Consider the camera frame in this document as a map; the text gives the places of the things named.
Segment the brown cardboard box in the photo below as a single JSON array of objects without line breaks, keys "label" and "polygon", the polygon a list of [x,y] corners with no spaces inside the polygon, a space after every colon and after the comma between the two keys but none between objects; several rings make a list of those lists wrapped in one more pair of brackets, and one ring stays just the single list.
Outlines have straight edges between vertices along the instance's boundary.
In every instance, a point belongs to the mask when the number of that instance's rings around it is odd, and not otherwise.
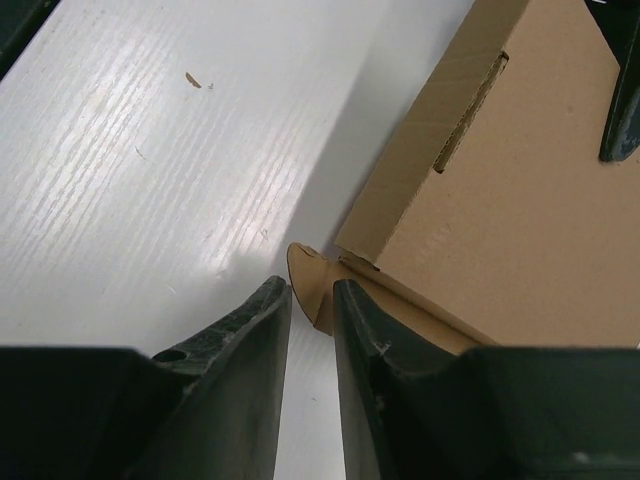
[{"label": "brown cardboard box", "polygon": [[473,3],[356,198],[329,260],[294,243],[294,293],[334,329],[356,281],[441,348],[636,347],[639,147],[599,152],[619,65],[586,1]]}]

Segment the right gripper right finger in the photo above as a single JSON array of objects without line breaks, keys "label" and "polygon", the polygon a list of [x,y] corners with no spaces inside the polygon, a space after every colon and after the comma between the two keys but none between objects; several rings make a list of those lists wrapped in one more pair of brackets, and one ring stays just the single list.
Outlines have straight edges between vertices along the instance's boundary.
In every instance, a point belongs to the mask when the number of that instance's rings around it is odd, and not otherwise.
[{"label": "right gripper right finger", "polygon": [[453,355],[352,280],[333,288],[350,479],[635,479],[639,353],[476,347]]}]

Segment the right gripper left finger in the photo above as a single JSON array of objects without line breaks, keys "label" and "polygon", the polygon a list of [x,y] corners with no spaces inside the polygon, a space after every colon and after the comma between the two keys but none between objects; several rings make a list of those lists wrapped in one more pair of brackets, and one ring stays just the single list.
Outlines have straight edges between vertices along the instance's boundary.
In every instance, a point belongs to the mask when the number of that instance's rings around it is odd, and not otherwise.
[{"label": "right gripper left finger", "polygon": [[130,348],[1,351],[5,479],[270,479],[292,291],[240,307],[148,357]]}]

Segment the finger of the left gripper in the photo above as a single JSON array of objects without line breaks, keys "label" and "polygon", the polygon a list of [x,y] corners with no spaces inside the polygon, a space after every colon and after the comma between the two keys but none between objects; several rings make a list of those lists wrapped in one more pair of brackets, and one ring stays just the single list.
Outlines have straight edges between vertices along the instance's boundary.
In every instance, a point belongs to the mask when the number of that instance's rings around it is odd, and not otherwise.
[{"label": "finger of the left gripper", "polygon": [[619,65],[599,158],[622,162],[639,147],[639,0],[586,5]]}]

